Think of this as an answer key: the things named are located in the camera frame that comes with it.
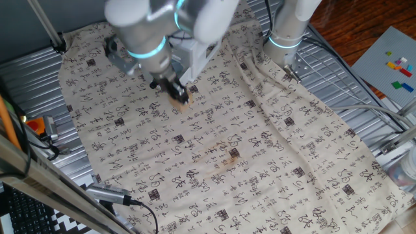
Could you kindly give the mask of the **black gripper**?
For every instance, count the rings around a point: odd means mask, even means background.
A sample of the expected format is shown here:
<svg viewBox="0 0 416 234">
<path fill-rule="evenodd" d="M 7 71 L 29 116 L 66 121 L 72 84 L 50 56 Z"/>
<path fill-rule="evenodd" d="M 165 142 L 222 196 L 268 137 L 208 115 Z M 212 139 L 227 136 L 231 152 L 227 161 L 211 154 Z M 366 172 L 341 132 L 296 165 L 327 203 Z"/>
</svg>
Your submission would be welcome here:
<svg viewBox="0 0 416 234">
<path fill-rule="evenodd" d="M 190 101 L 187 88 L 181 86 L 177 73 L 174 70 L 153 73 L 152 76 L 161 88 L 168 92 L 168 100 L 172 105 L 182 105 Z"/>
</svg>

